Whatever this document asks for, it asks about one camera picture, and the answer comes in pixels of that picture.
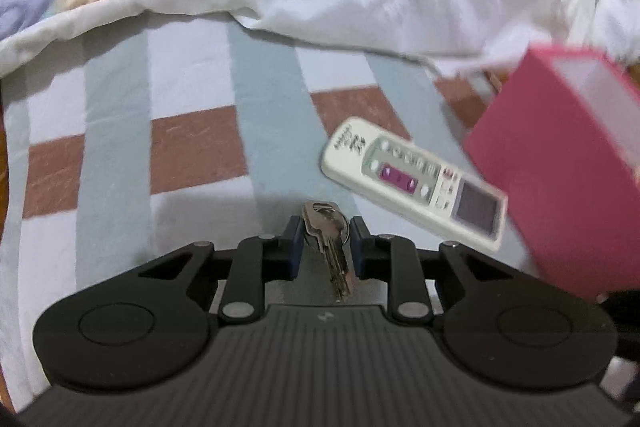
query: air conditioner remote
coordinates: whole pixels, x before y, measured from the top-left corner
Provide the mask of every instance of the air conditioner remote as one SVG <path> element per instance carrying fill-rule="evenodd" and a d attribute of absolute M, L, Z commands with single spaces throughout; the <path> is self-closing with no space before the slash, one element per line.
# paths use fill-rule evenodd
<path fill-rule="evenodd" d="M 351 117 L 329 140 L 322 172 L 444 239 L 500 247 L 507 196 L 388 131 Z"/>

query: pink box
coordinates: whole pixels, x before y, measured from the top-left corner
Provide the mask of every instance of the pink box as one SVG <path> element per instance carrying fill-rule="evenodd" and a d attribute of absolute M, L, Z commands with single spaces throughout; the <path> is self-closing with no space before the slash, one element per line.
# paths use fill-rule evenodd
<path fill-rule="evenodd" d="M 640 288 L 640 91 L 602 54 L 528 51 L 464 149 L 548 281 Z"/>

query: key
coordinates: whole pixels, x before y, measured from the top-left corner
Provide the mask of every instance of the key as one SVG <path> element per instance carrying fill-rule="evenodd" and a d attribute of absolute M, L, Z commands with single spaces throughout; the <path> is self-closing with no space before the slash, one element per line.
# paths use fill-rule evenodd
<path fill-rule="evenodd" d="M 349 265 L 342 250 L 343 233 L 348 234 L 348 222 L 335 203 L 326 201 L 308 201 L 302 207 L 302 217 L 308 235 L 318 240 L 318 248 L 329 268 L 335 298 L 344 301 L 353 293 Z"/>

